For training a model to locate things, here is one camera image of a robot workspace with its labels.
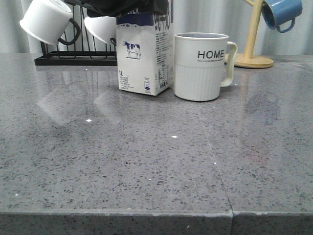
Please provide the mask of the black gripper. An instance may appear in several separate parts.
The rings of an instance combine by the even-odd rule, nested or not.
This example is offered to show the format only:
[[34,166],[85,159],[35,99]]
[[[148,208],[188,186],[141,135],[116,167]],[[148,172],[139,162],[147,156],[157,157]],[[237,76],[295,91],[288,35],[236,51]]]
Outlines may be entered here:
[[130,12],[165,14],[168,0],[65,0],[70,5],[79,5],[87,9],[91,18],[109,16],[121,18]]

